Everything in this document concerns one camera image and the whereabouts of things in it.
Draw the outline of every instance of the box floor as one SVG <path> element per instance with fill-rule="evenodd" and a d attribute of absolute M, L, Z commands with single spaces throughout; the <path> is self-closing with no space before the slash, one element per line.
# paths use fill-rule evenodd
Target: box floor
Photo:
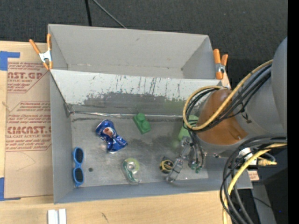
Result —
<path fill-rule="evenodd" d="M 128 142 L 128 145 L 114 154 L 107 153 L 106 143 L 95 132 L 96 126 L 104 119 L 114 123 L 118 135 Z M 81 187 L 102 185 L 128 184 L 122 170 L 122 162 L 128 158 L 136 158 L 140 164 L 139 176 L 141 182 L 164 182 L 166 174 L 159 169 L 164 156 L 175 161 L 182 150 L 178 134 L 182 120 L 178 118 L 155 117 L 147 119 L 151 131 L 141 134 L 131 116 L 125 118 L 103 117 L 92 114 L 71 115 L 73 148 L 84 150 L 82 169 L 85 182 Z M 184 162 L 184 168 L 177 180 L 206 179 L 206 169 L 197 174 Z"/>

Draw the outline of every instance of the sunglasses lens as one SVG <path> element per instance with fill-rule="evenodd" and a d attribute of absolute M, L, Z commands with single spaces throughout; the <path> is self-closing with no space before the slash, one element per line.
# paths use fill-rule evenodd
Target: sunglasses lens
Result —
<path fill-rule="evenodd" d="M 82 163 L 83 161 L 83 150 L 81 148 L 76 149 L 75 159 L 77 162 Z"/>
<path fill-rule="evenodd" d="M 74 178 L 76 179 L 77 182 L 83 182 L 82 169 L 76 168 L 74 174 L 75 174 Z"/>

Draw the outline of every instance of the green toy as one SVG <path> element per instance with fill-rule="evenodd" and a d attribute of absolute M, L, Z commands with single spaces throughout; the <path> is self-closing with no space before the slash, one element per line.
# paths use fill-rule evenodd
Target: green toy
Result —
<path fill-rule="evenodd" d="M 145 115 L 143 113 L 135 115 L 133 120 L 141 134 L 145 134 L 151 130 L 150 123 L 145 119 Z"/>

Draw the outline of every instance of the green block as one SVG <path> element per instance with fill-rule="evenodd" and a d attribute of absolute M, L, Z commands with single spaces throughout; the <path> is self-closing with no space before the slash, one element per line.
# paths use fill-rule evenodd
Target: green block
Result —
<path fill-rule="evenodd" d="M 151 130 L 150 123 L 146 120 L 143 113 L 135 115 L 133 120 L 141 134 L 147 133 Z"/>
<path fill-rule="evenodd" d="M 194 120 L 198 120 L 198 117 L 191 114 L 191 115 L 189 116 L 189 121 L 190 121 L 190 120 L 193 120 L 193 119 L 194 119 Z M 181 130 L 180 130 L 179 133 L 178 133 L 178 140 L 181 141 L 181 140 L 183 139 L 184 136 L 190 137 L 188 130 L 187 130 L 186 128 L 184 128 L 184 126 L 183 126 L 183 127 L 181 127 Z"/>

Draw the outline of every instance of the wooden table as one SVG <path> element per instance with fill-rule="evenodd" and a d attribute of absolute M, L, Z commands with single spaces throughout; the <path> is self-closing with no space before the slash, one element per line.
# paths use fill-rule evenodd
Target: wooden table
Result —
<path fill-rule="evenodd" d="M 28 56 L 36 56 L 28 42 L 1 42 L 0 50 L 23 45 Z M 38 44 L 45 51 L 46 44 Z M 0 177 L 4 176 L 5 99 L 7 72 L 0 71 Z M 222 205 L 219 191 L 142 198 L 53 204 L 53 196 L 26 197 L 0 202 L 1 224 L 46 224 L 47 211 L 66 209 L 68 224 L 220 224 Z"/>

